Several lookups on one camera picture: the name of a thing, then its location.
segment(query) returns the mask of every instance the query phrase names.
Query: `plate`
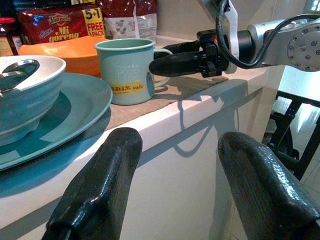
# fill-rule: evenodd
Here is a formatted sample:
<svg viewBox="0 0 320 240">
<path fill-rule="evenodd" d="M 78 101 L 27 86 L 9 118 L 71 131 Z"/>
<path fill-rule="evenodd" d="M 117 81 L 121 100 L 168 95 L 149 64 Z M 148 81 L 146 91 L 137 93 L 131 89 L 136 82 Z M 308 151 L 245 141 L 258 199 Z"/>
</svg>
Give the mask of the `plate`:
<svg viewBox="0 0 320 240">
<path fill-rule="evenodd" d="M 112 90 L 94 76 L 64 73 L 60 94 L 38 128 L 14 143 L 0 147 L 0 171 L 44 154 L 76 137 L 108 109 Z"/>
</svg>

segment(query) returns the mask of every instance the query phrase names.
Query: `yellow label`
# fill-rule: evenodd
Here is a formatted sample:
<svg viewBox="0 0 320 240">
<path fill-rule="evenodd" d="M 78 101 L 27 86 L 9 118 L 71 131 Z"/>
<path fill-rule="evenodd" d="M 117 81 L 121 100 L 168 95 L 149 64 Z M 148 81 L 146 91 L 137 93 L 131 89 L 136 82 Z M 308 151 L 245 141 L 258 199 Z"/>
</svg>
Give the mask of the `yellow label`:
<svg viewBox="0 0 320 240">
<path fill-rule="evenodd" d="M 12 56 L 13 54 L 7 38 L 0 37 L 0 57 Z"/>
<path fill-rule="evenodd" d="M 145 86 L 141 83 L 141 81 L 132 81 L 132 82 L 120 83 L 120 84 L 110 84 L 110 86 L 115 96 L 137 94 L 146 89 Z"/>
<path fill-rule="evenodd" d="M 96 38 L 105 37 L 105 27 L 100 8 L 82 10 L 88 35 Z"/>
</svg>

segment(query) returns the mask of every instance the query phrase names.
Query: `jar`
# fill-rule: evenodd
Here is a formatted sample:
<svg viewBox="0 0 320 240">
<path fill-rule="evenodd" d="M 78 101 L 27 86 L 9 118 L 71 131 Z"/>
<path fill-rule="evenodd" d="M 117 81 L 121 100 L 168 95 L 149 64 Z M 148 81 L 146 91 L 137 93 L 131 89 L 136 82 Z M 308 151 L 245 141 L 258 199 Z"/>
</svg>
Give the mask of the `jar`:
<svg viewBox="0 0 320 240">
<path fill-rule="evenodd" d="M 0 17 L 0 57 L 18 55 L 21 39 L 14 17 Z"/>
</svg>

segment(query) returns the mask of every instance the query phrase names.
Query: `orange plate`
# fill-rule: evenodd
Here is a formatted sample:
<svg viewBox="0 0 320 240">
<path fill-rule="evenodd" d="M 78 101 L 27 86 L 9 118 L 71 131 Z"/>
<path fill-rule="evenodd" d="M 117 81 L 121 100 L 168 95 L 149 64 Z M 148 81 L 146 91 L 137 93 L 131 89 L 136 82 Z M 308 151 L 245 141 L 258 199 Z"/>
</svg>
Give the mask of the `orange plate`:
<svg viewBox="0 0 320 240">
<path fill-rule="evenodd" d="M 22 45 L 18 53 L 19 55 L 55 56 L 66 61 L 66 72 L 99 76 L 99 61 L 94 45 L 106 40 L 83 36 L 66 41 Z"/>
</svg>

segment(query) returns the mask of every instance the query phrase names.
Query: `ceramic bowl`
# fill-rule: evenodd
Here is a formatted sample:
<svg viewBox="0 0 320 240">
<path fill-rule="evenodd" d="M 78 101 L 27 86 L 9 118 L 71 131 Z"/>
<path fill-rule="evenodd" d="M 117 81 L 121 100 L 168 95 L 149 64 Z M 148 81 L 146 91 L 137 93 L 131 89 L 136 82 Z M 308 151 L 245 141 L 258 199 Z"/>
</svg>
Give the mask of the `ceramic bowl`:
<svg viewBox="0 0 320 240">
<path fill-rule="evenodd" d="M 10 91 L 0 95 L 0 146 L 13 143 L 34 131 L 40 118 L 59 96 L 66 62 L 53 56 L 0 57 L 0 73 L 15 62 L 34 59 L 39 69 Z"/>
<path fill-rule="evenodd" d="M 66 72 L 97 77 L 100 75 L 100 68 L 94 45 L 106 40 L 83 36 L 66 41 L 22 45 L 19 55 L 46 55 L 62 58 L 66 61 Z"/>
</svg>

